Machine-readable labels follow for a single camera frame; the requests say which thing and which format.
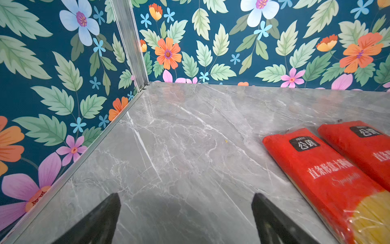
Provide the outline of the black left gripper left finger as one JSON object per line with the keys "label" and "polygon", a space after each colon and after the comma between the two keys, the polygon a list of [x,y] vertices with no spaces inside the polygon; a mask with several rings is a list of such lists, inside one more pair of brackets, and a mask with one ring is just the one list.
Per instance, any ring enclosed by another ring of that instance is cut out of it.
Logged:
{"label": "black left gripper left finger", "polygon": [[55,244],[111,244],[120,214],[120,197],[110,194]]}

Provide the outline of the red spaghetti bag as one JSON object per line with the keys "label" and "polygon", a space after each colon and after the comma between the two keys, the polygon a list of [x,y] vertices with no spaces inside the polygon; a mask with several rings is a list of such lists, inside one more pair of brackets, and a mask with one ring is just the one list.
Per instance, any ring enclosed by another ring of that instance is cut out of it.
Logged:
{"label": "red spaghetti bag", "polygon": [[363,121],[324,124],[317,131],[333,149],[390,190],[389,135]]}
{"label": "red spaghetti bag", "polygon": [[263,145],[342,244],[390,241],[389,192],[303,128]]}

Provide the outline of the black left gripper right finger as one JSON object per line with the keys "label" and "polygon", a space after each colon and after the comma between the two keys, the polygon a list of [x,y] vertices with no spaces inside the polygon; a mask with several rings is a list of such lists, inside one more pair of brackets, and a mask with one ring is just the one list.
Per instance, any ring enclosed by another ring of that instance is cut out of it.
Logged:
{"label": "black left gripper right finger", "polygon": [[265,195],[255,193],[251,209],[262,244],[317,244]]}

